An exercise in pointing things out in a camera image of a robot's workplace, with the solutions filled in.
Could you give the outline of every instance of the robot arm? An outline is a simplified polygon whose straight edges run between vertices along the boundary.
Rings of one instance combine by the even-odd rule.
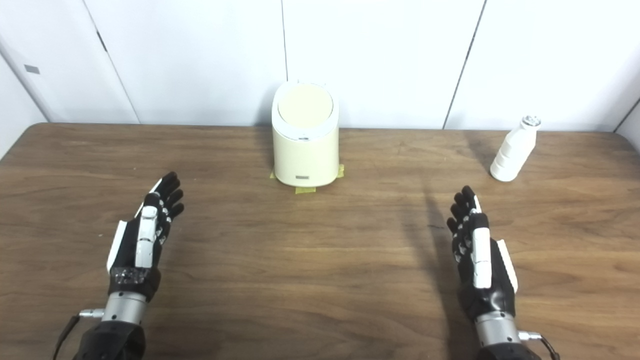
[[[160,179],[134,218],[119,222],[107,260],[109,291],[104,309],[82,310],[72,317],[58,348],[80,317],[101,318],[83,334],[74,360],[140,360],[145,353],[141,327],[147,304],[160,285],[158,262],[171,222],[184,210],[177,174]]]
[[[454,196],[454,218],[447,221],[458,264],[458,301],[476,326],[481,349],[478,360],[540,360],[522,342],[542,340],[554,360],[559,355],[540,334],[518,331],[515,294],[518,279],[504,240],[491,238],[489,220],[477,196],[465,186]]]

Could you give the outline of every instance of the tabletop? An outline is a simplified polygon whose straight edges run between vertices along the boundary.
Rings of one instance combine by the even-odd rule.
[[[172,170],[186,210],[145,359],[473,359],[445,224],[466,184],[509,247],[518,327],[563,359],[640,358],[640,157],[616,134],[540,132],[501,183],[505,134],[341,129],[345,176],[296,195],[269,178],[270,128],[33,126],[0,161],[0,359],[50,358],[70,315],[104,306],[117,222]]]

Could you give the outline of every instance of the wire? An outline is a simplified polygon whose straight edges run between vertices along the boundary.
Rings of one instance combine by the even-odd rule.
[[[78,321],[80,321],[79,315],[71,316],[71,319],[69,319],[67,326],[65,326],[65,328],[60,333],[60,336],[58,336],[58,342],[56,343],[56,350],[53,352],[52,360],[56,360],[56,357],[58,357],[58,352],[60,351],[60,347],[62,346],[62,343],[65,342],[65,339],[67,338],[67,336],[69,336],[69,334],[71,333],[71,330],[74,329],[74,326],[76,326]]]
[[[540,341],[545,344],[545,347],[547,348],[547,350],[549,350],[549,354],[551,354],[551,358],[553,360],[560,360],[560,354],[558,354],[556,350],[554,350],[554,347],[551,346],[549,340],[547,340],[544,336],[541,336]]]

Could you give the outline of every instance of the metal wrist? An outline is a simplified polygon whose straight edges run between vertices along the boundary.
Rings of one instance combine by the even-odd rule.
[[[109,295],[102,321],[120,321],[139,325],[147,309],[144,295],[132,291],[118,291]]]
[[[520,343],[515,320],[508,313],[492,311],[478,316],[475,324],[481,347],[499,343]]]

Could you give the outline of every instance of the white finger segment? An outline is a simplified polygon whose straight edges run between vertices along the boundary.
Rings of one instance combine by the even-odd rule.
[[[478,200],[477,195],[474,195],[474,202],[476,202],[476,212],[481,213],[482,208],[480,207],[480,200]]]
[[[491,234],[488,227],[480,227],[473,232],[474,287],[491,288]]]
[[[142,208],[138,242],[136,243],[136,267],[150,268],[154,259],[158,210],[155,206]]]
[[[507,275],[509,275],[509,281],[511,282],[511,286],[513,287],[513,292],[518,292],[518,277],[516,276],[516,270],[513,268],[513,263],[511,262],[511,255],[509,255],[509,250],[507,250],[507,243],[504,240],[497,241],[498,249],[500,250],[500,255],[502,255],[502,262],[504,262],[504,268],[507,269]]]

